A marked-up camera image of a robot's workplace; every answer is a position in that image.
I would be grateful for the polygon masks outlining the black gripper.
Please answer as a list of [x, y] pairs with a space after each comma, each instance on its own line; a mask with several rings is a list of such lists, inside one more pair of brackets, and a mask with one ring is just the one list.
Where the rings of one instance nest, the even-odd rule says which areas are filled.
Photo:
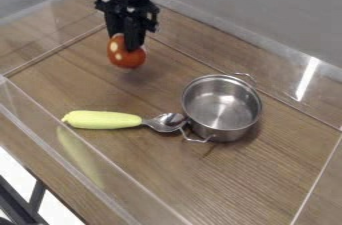
[[95, 0], [95, 8], [104, 13], [108, 36], [124, 32], [127, 50], [132, 52], [140, 48], [144, 43], [144, 30], [155, 32], [157, 28], [160, 9], [152, 1]]

